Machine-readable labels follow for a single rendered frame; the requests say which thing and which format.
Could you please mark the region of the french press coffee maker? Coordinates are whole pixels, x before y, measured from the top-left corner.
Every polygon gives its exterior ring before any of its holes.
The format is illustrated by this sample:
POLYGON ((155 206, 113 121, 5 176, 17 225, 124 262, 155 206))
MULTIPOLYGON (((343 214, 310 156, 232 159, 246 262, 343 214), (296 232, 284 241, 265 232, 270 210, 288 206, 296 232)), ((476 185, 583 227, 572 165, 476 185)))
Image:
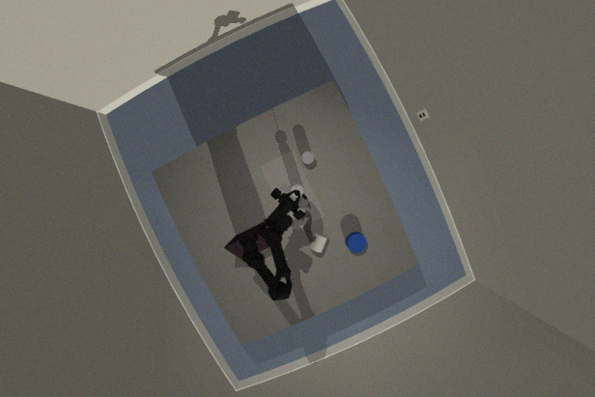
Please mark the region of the french press coffee maker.
POLYGON ((307 197, 303 194, 303 186, 301 184, 293 184, 291 187, 291 192, 296 190, 292 195, 296 198, 298 198, 298 196, 300 195, 300 197, 302 196, 305 200, 307 199, 307 197))

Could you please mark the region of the blue short cylinder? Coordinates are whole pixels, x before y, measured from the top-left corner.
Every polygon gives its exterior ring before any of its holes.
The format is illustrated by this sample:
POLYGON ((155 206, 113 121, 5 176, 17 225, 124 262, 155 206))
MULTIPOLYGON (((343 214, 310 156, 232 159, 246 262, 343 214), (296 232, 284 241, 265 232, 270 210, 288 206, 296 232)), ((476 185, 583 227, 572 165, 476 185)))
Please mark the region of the blue short cylinder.
POLYGON ((366 238, 361 233, 354 231, 347 236, 346 244, 353 253, 360 253, 366 246, 366 238))

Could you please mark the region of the grey cylinder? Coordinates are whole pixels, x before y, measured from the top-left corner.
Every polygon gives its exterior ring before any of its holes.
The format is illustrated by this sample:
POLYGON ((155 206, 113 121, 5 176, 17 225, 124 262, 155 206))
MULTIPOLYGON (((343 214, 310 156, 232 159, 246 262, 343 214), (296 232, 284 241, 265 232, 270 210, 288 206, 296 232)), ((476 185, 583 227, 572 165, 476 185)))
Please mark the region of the grey cylinder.
POLYGON ((302 154, 301 160, 304 164, 310 164, 314 160, 314 155, 311 152, 305 152, 302 154))

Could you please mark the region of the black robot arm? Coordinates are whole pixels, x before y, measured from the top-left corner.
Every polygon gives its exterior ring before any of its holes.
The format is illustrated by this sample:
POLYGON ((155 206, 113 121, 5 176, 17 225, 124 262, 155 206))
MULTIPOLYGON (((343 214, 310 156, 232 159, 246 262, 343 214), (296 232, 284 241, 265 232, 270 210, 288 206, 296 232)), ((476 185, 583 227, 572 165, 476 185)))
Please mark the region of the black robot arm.
POLYGON ((278 202, 279 206, 277 209, 281 209, 284 213, 279 214, 273 211, 268 218, 264 218, 264 224, 268 226, 264 232, 264 238, 271 248, 276 267, 276 275, 274 276, 264 264, 265 256, 257 252, 257 243, 254 240, 247 241, 241 245, 244 251, 242 260, 261 275, 269 286, 269 295, 273 301, 289 298, 292 290, 291 270, 288 269, 281 241, 284 231, 287 231, 291 224, 293 224, 292 218, 286 215, 286 213, 291 211, 296 202, 289 196, 287 198, 282 196, 278 202), (281 277, 286 277, 287 284, 280 281, 281 277))

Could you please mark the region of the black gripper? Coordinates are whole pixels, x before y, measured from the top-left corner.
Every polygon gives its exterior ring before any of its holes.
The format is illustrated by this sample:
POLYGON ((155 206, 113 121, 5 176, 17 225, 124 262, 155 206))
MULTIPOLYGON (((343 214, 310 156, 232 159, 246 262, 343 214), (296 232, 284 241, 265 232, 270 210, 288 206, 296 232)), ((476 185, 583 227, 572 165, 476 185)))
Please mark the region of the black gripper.
MULTIPOLYGON (((291 196, 291 195, 292 195, 292 194, 293 194, 295 191, 296 191, 296 190, 294 190, 294 191, 292 191, 292 192, 290 192, 290 193, 287 193, 287 194, 283 193, 283 194, 281 195, 281 191, 280 191, 278 188, 276 188, 276 189, 275 189, 275 190, 274 190, 274 191, 273 191, 273 192, 272 192, 270 195, 271 195, 271 196, 272 196, 272 197, 273 197, 275 200, 276 200, 277 198, 278 198, 278 200, 279 200, 279 199, 280 199, 282 196, 284 196, 284 197, 286 197, 286 198, 287 198, 288 196, 291 196)), ((301 195, 301 194, 300 194, 300 195, 301 195)), ((295 217, 297 220, 301 220, 301 219, 303 219, 303 218, 304 218, 304 216, 305 216, 305 213, 304 213, 302 210, 298 210, 298 209, 299 209, 298 201, 299 201, 300 195, 298 196, 298 198, 297 198, 297 199, 296 199, 296 201, 295 201, 295 202, 296 202, 296 204, 295 204, 295 205, 292 207, 292 209, 291 209, 291 211, 294 213, 294 214, 293 214, 293 217, 295 217)), ((278 208, 278 207, 277 207, 277 208, 278 208)), ((283 213, 284 213, 284 212, 283 212, 281 209, 279 210, 279 209, 277 209, 277 208, 274 210, 275 212, 278 212, 279 214, 283 214, 283 213)))

